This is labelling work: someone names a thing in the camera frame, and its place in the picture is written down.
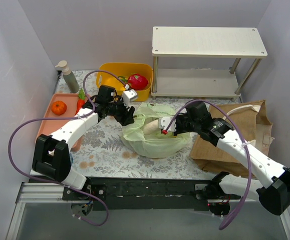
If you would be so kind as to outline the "white radish toy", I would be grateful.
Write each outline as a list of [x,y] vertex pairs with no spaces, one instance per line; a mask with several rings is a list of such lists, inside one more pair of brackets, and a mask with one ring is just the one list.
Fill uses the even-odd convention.
[[159,120],[156,119],[143,126],[143,134],[145,136],[152,134],[153,132],[159,130]]

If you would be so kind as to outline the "brown jute tote bag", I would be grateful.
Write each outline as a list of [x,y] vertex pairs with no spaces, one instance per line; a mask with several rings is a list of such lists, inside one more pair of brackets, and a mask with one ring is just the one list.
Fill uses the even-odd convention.
[[[274,138],[271,136],[272,123],[266,115],[265,100],[242,104],[223,104],[218,107],[230,116],[245,140],[263,154],[268,155]],[[228,172],[235,176],[248,177],[248,170],[243,165],[199,136],[194,142],[190,157],[204,172],[216,174]]]

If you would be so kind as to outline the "red chili pepper toy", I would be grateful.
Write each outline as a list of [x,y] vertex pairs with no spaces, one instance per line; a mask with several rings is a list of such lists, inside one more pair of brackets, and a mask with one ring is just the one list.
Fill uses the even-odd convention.
[[78,92],[78,100],[77,100],[77,104],[76,104],[76,113],[77,114],[79,112],[79,110],[82,108],[82,106],[85,104],[85,92],[84,90],[81,88]]

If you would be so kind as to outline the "green plastic grocery bag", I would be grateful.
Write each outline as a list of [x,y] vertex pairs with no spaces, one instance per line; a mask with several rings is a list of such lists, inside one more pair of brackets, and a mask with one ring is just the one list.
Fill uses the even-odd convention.
[[181,150],[191,140],[189,133],[173,136],[161,130],[154,130],[148,134],[144,127],[152,121],[162,117],[173,116],[174,109],[167,105],[141,103],[134,112],[134,123],[122,127],[121,140],[126,147],[138,155],[149,158],[166,158]]

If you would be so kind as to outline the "orange pumpkin toy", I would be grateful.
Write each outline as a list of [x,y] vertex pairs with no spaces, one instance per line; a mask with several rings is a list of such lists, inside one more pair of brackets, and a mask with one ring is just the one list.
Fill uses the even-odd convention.
[[52,103],[51,111],[57,116],[63,115],[67,111],[67,105],[63,101],[55,101]]

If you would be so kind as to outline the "red dragon fruit toy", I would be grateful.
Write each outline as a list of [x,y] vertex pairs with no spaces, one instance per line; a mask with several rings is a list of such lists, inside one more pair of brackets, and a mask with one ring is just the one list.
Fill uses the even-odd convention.
[[130,88],[136,91],[142,91],[146,89],[149,84],[147,78],[138,73],[134,73],[128,77],[118,76],[118,78],[128,84]]

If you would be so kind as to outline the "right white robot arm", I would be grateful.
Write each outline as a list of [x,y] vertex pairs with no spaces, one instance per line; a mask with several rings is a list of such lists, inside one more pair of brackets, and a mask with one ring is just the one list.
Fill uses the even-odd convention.
[[290,167],[286,167],[259,151],[242,136],[236,124],[226,114],[213,118],[205,100],[194,99],[171,117],[163,132],[173,135],[197,133],[204,141],[228,153],[247,170],[247,178],[221,172],[213,178],[212,195],[221,199],[237,195],[259,201],[270,213],[279,216],[290,206]]

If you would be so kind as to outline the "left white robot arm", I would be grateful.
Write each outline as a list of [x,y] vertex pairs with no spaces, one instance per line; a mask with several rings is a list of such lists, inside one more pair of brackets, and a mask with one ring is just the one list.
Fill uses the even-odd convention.
[[88,129],[107,116],[113,116],[122,126],[132,124],[135,108],[131,102],[136,98],[137,93],[133,89],[117,95],[113,87],[100,86],[98,94],[80,108],[74,119],[50,135],[41,134],[37,138],[32,169],[73,187],[75,196],[86,200],[91,188],[86,184],[86,177],[72,167],[70,150]]

